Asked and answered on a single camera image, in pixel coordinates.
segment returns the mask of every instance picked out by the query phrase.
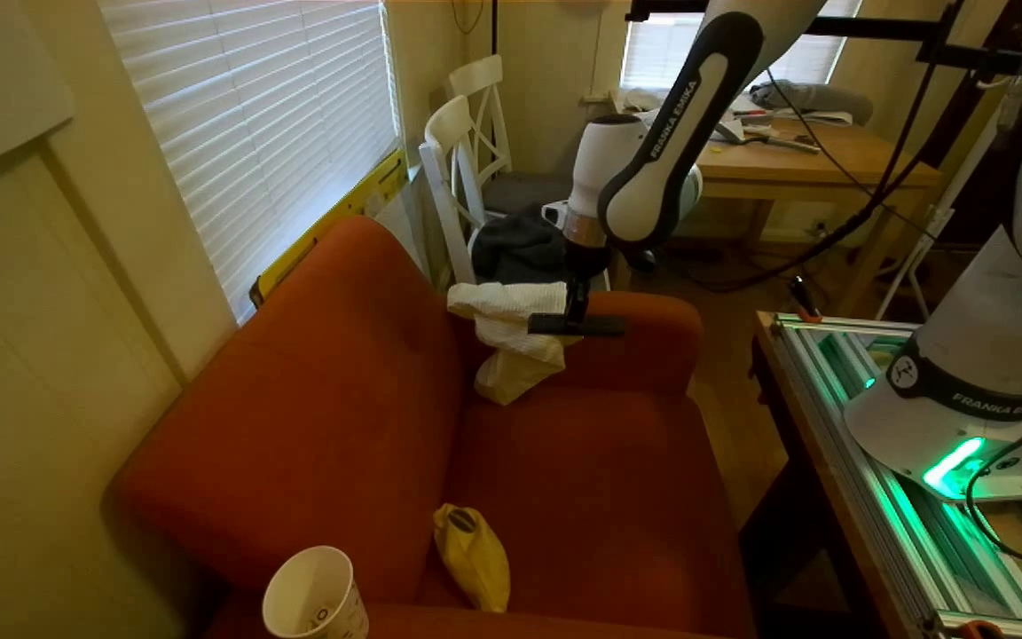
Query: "orange couch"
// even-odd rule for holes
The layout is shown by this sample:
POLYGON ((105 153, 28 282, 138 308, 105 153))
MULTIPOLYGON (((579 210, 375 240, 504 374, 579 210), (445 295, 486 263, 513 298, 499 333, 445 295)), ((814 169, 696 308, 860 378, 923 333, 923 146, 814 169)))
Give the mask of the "orange couch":
POLYGON ((230 597, 207 636, 262 636, 273 568, 356 557, 372 636, 751 636, 735 524, 696 405, 698 314, 596 295, 621 339, 510 408, 483 347, 372 218, 329 232, 161 418, 117 498, 230 597), (510 614, 472 614, 435 565, 435 504, 486 516, 510 614))

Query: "chair back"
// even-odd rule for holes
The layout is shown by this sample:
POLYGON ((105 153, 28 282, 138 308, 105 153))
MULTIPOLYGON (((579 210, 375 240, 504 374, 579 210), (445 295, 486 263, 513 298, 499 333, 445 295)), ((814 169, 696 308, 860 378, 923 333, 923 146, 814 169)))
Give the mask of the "chair back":
POLYGON ((469 146, 474 156, 480 185, 486 185, 499 169, 510 169, 510 138, 504 121, 499 80, 504 80, 499 53, 480 58, 446 73, 452 92, 469 99, 472 113, 469 146))
POLYGON ((425 121, 418 146, 454 281, 474 281, 469 239, 486 223, 469 132, 469 99, 454 95, 425 121))

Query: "white chair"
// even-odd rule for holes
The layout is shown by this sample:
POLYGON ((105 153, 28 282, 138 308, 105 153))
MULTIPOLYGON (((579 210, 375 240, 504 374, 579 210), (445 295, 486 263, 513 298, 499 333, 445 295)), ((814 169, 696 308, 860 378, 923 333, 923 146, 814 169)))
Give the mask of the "white chair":
POLYGON ((434 191, 446 263, 461 282, 474 281, 469 240, 486 223, 469 132, 469 99, 454 95, 425 121, 425 140, 418 146, 418 164, 434 191))
POLYGON ((469 99, 472 132, 469 150, 474 161, 486 210, 537 211, 548 203, 571 195, 571 178, 513 175, 510 134, 504 117, 504 58, 491 53, 446 73, 454 95, 469 99))

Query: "couch armrest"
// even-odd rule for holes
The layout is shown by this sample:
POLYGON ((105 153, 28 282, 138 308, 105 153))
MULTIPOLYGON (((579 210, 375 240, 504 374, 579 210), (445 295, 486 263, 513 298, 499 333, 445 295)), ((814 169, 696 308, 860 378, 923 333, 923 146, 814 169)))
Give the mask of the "couch armrest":
MULTIPOLYGON (((466 608, 370 604, 372 639, 702 639, 673 628, 603 626, 544 614, 480 614, 466 608)), ((265 639, 258 601, 230 597, 207 639, 265 639)))
POLYGON ((586 338, 568 347, 568 369, 555 383, 609 391, 685 394, 698 358, 698 311, 666 295, 603 292, 588 314, 625 320, 621 338, 586 338))

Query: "white cup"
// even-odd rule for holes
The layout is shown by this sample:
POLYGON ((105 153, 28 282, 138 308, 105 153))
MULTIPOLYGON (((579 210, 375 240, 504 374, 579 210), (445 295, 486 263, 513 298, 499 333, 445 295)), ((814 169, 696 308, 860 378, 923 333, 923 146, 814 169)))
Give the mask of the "white cup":
POLYGON ((262 626, 278 639, 367 639, 370 614, 356 559, 337 547, 304 547, 286 557, 265 582, 262 626))

